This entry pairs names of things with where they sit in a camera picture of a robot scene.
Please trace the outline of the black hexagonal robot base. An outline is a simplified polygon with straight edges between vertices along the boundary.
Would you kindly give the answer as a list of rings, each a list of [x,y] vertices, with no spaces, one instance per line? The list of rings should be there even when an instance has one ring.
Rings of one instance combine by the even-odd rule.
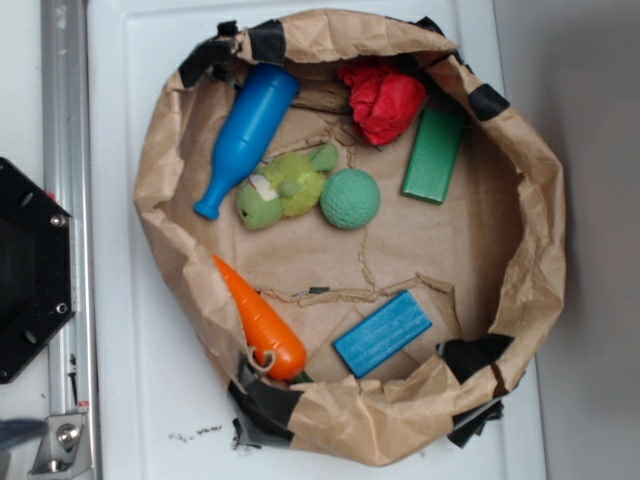
[[[72,217],[1,160],[1,383],[13,382],[74,314]]]

